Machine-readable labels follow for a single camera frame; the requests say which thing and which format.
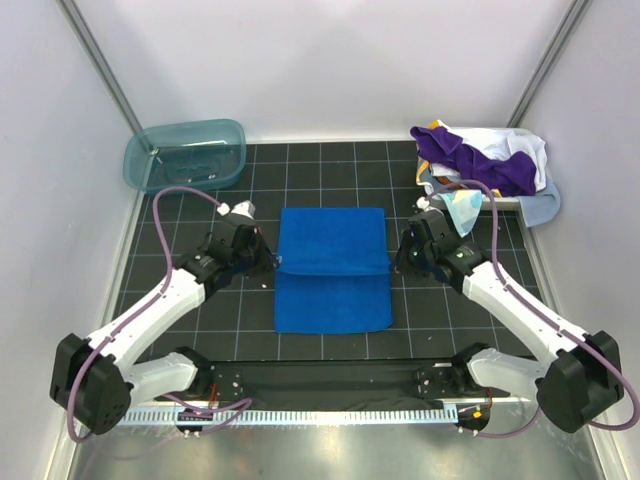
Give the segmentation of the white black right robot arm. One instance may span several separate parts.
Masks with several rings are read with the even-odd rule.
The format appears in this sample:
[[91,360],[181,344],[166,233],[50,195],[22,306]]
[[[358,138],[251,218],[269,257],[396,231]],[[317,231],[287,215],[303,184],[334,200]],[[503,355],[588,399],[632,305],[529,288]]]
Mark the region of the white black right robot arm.
[[519,285],[488,253],[451,230],[444,214],[412,216],[393,266],[431,276],[483,307],[514,334],[531,359],[474,343],[451,359],[450,382],[460,395],[493,388],[538,404],[557,428],[574,433],[620,401],[624,386],[616,340],[589,334]]

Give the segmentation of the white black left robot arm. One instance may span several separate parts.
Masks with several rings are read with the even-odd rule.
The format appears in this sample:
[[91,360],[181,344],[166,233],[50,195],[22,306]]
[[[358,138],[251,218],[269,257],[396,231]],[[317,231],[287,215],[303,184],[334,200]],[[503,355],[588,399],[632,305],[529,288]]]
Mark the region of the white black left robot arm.
[[68,432],[81,423],[94,435],[105,434],[130,408],[156,397],[206,397],[212,363],[193,348],[177,347],[147,362],[141,355],[234,277],[270,273],[277,265],[256,222],[233,214],[201,246],[174,260],[160,283],[125,313],[86,338],[67,335],[56,349],[50,397],[65,409]]

